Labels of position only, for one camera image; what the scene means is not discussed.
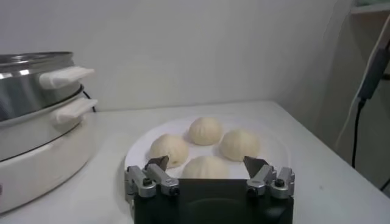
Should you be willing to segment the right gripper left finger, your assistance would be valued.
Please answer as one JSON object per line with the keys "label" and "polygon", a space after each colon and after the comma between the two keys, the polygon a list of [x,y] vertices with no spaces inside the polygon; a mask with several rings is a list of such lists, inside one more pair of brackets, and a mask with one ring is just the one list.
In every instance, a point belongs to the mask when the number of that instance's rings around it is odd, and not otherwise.
{"label": "right gripper left finger", "polygon": [[165,172],[168,162],[168,156],[161,156],[150,159],[142,169],[138,166],[128,166],[124,172],[126,201],[132,202],[135,196],[152,198],[156,196],[158,187],[163,195],[179,195],[179,180]]}

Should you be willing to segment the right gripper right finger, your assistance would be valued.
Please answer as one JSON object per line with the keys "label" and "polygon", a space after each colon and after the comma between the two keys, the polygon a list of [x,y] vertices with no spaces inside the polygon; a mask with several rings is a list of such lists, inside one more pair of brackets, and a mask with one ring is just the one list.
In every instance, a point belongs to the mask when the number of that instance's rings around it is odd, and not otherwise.
{"label": "right gripper right finger", "polygon": [[282,167],[279,173],[264,159],[245,156],[243,163],[250,179],[246,181],[247,194],[260,197],[269,192],[276,199],[293,197],[295,189],[295,173],[290,167]]}

